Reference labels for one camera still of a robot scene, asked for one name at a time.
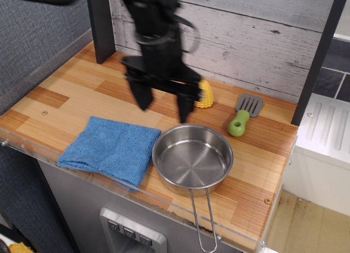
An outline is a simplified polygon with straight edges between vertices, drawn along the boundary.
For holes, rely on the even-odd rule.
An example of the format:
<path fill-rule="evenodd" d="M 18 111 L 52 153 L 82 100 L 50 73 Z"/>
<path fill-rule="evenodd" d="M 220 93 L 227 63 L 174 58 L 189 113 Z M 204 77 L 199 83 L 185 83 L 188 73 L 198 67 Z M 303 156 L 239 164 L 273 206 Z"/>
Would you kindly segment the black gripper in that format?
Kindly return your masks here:
<path fill-rule="evenodd" d="M 164 36 L 137 35 L 140 56 L 122 59 L 131 92 L 142 110 L 153 101 L 152 89 L 177 95 L 179 118 L 185 123 L 193 111 L 194 102 L 201 97 L 201 76 L 182 61 L 183 49 L 178 31 Z"/>

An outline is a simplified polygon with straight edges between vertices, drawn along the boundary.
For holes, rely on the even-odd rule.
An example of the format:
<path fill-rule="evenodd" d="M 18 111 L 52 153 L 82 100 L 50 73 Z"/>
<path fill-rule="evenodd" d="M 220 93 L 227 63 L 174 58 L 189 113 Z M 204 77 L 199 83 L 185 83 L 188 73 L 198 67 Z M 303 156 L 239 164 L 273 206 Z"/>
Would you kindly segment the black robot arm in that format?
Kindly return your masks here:
<path fill-rule="evenodd" d="M 185 65 L 180 25 L 195 26 L 175 14 L 178 0 L 123 0 L 135 23 L 135 39 L 141 56 L 122 59 L 126 79 L 142 110 L 153 101 L 153 89 L 177 96 L 179 118 L 186 122 L 200 100 L 201 76 Z"/>

